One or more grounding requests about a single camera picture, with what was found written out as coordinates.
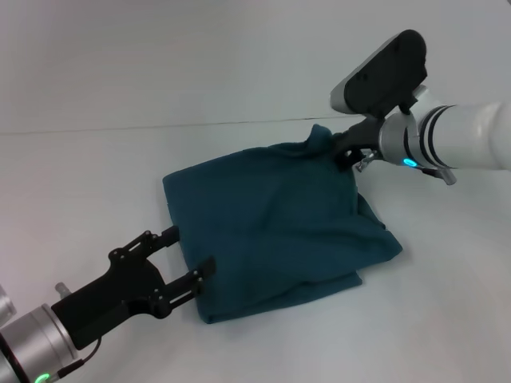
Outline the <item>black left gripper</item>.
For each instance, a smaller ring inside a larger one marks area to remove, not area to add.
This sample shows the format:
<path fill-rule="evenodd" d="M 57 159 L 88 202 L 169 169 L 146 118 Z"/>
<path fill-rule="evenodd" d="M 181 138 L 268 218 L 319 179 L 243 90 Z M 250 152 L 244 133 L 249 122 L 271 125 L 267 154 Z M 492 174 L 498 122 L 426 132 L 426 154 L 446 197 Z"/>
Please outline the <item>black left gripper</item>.
<path fill-rule="evenodd" d="M 144 301 L 151 294 L 153 317 L 163 319 L 202 293 L 204 281 L 216 273 L 213 257 L 166 285 L 158 269 L 147 260 L 178 242 L 177 226 L 159 235 L 144 231 L 109 253 L 110 266 L 105 274 L 51 306 L 76 349 L 84 349 L 137 315 L 130 304 Z"/>

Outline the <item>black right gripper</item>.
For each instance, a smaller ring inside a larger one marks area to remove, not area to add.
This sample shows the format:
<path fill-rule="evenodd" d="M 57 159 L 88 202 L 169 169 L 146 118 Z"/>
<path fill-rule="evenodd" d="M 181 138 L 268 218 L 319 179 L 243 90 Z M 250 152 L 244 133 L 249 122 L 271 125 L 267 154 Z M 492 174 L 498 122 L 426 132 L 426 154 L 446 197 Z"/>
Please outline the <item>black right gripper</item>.
<path fill-rule="evenodd" d="M 366 158 L 365 151 L 374 153 L 374 160 L 383 160 L 379 137 L 385 119 L 367 117 L 345 132 L 332 136 L 331 156 L 340 172 L 347 172 Z"/>

